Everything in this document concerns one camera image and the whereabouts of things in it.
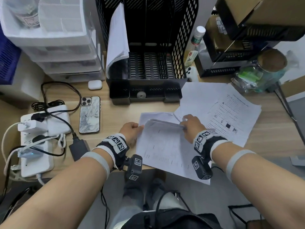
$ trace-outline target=hand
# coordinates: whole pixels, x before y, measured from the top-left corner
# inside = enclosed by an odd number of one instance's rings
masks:
[[[144,125],[139,126],[137,123],[128,122],[123,125],[119,133],[123,134],[126,138],[127,144],[135,140],[139,133],[144,129]]]
[[[186,129],[183,129],[185,133],[184,137],[185,139],[187,139],[188,142],[192,144],[197,134],[203,130],[206,130],[206,128],[203,124],[200,123],[198,117],[189,114],[184,116],[183,118],[187,119],[187,121],[182,121],[180,123],[181,125],[184,125],[186,127]]]

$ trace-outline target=black bag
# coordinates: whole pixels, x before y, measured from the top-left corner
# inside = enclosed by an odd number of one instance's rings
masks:
[[[172,208],[159,210],[163,196],[167,193],[179,196],[187,210]],[[122,229],[222,229],[213,214],[196,215],[191,212],[178,191],[166,191],[159,199],[156,211],[141,212],[134,215]]]

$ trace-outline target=forearm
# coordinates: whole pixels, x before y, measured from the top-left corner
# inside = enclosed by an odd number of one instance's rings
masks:
[[[231,157],[243,148],[230,142],[213,151],[213,160],[226,171]],[[257,154],[235,163],[232,182],[275,228],[305,225],[305,181]]]
[[[110,168],[113,161],[101,149]],[[77,228],[86,215],[107,174],[93,158],[81,158],[34,194],[0,228]]]

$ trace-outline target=blue basket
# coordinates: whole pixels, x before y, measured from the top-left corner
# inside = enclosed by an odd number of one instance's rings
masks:
[[[0,84],[12,84],[20,54],[21,49],[4,36],[0,25]]]

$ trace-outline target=phone case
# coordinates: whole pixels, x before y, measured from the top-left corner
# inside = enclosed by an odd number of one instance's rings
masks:
[[[90,106],[81,106],[79,132],[94,133],[100,130],[101,101],[99,96],[92,96]]]

